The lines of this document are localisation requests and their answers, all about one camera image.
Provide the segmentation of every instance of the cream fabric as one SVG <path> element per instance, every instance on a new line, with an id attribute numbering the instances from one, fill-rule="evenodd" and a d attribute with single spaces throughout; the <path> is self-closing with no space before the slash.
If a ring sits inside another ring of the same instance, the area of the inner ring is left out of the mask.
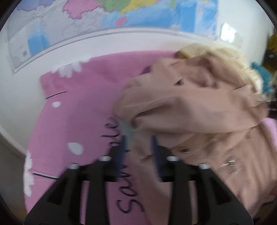
<path id="1" fill-rule="evenodd" d="M 251 85 L 257 94 L 262 93 L 262 77 L 255 70 L 249 67 L 249 61 L 240 51 L 233 48 L 223 47 L 219 44 L 207 46 L 199 43 L 193 43 L 180 49 L 177 56 L 179 58 L 192 58 L 203 54 L 213 55 L 224 60 L 227 64 L 236 69 L 237 73 L 241 76 L 245 83 Z"/>

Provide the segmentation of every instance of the white petal print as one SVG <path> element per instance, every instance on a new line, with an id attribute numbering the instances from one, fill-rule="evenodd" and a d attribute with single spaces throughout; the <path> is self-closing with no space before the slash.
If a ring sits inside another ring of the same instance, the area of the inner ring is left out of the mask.
<path id="1" fill-rule="evenodd" d="M 80 62 L 82 62 L 82 63 L 87 63 L 87 62 L 89 62 L 89 61 L 90 61 L 90 58 L 87 58 L 87 59 L 81 60 Z"/>
<path id="2" fill-rule="evenodd" d="M 72 68 L 78 73 L 82 71 L 82 65 L 80 62 L 72 63 Z"/>
<path id="3" fill-rule="evenodd" d="M 80 62 L 68 64 L 58 69 L 60 77 L 66 77 L 66 78 L 71 78 L 73 71 L 80 73 L 82 70 L 83 68 Z"/>
<path id="4" fill-rule="evenodd" d="M 81 155 L 84 152 L 83 146 L 81 144 L 77 143 L 77 142 L 67 143 L 67 147 L 75 155 Z"/>
<path id="5" fill-rule="evenodd" d="M 51 71 L 51 73 L 56 73 L 59 69 L 54 69 Z"/>
<path id="6" fill-rule="evenodd" d="M 23 182 L 24 182 L 24 194 L 28 197 L 31 197 L 32 190 L 31 185 L 34 185 L 34 176 L 29 170 L 33 166 L 33 160 L 31 159 L 31 153 L 27 152 L 27 156 L 25 158 L 25 164 L 24 164 L 24 174 L 23 174 Z"/>
<path id="7" fill-rule="evenodd" d="M 57 108 L 57 107 L 59 107 L 61 105 L 61 102 L 53 102 L 52 103 L 52 106 L 54 107 L 54 108 Z"/>

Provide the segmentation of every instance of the beige cloth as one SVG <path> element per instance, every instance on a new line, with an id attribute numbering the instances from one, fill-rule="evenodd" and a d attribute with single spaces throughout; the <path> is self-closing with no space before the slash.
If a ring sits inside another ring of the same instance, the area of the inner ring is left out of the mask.
<path id="1" fill-rule="evenodd" d="M 207 46 L 200 43 L 193 43 L 177 52 L 179 58 L 193 58 L 203 54 L 213 55 L 224 60 L 237 71 L 246 84 L 254 88 L 257 94 L 262 93 L 263 79 L 261 75 L 249 67 L 249 61 L 238 50 L 223 47 L 220 44 Z"/>
<path id="2" fill-rule="evenodd" d="M 186 163 L 209 163 L 252 215 L 275 185 L 277 153 L 261 123 L 267 104 L 219 58 L 159 59 L 124 88 L 114 112 L 136 129 L 130 166 L 153 225 L 167 224 L 171 184 L 157 178 L 151 135 Z M 232 157 L 237 174 L 221 167 Z"/>

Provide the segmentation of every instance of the teal fabric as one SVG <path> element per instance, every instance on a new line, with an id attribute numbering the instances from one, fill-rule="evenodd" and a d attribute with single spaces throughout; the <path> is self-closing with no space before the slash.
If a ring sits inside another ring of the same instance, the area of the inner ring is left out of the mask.
<path id="1" fill-rule="evenodd" d="M 271 73 L 256 62 L 252 63 L 252 68 L 255 69 L 263 79 L 263 93 L 273 93 L 274 90 L 271 88 Z"/>
<path id="2" fill-rule="evenodd" d="M 131 144 L 133 142 L 135 129 L 123 121 L 119 121 L 119 125 L 120 125 L 120 130 L 121 130 L 122 134 L 127 136 L 127 147 L 128 147 L 128 149 L 130 149 Z"/>

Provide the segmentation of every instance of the yellow fabric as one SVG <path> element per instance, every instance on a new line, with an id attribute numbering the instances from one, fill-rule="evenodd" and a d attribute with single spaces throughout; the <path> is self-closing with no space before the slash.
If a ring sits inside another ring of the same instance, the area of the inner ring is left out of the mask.
<path id="1" fill-rule="evenodd" d="M 277 32 L 270 37 L 267 50 L 272 50 L 274 53 L 277 53 Z M 275 71 L 277 70 L 277 66 L 269 64 L 267 62 L 265 62 L 264 67 L 267 68 L 267 70 L 271 73 L 275 73 Z"/>
<path id="2" fill-rule="evenodd" d="M 212 55 L 224 60 L 228 65 L 232 66 L 246 84 L 251 85 L 257 94 L 261 94 L 263 90 L 263 79 L 253 69 L 249 67 L 247 58 L 239 51 L 222 47 L 219 45 L 202 45 L 193 43 L 188 45 L 177 52 L 179 58 L 193 58 L 199 55 Z"/>

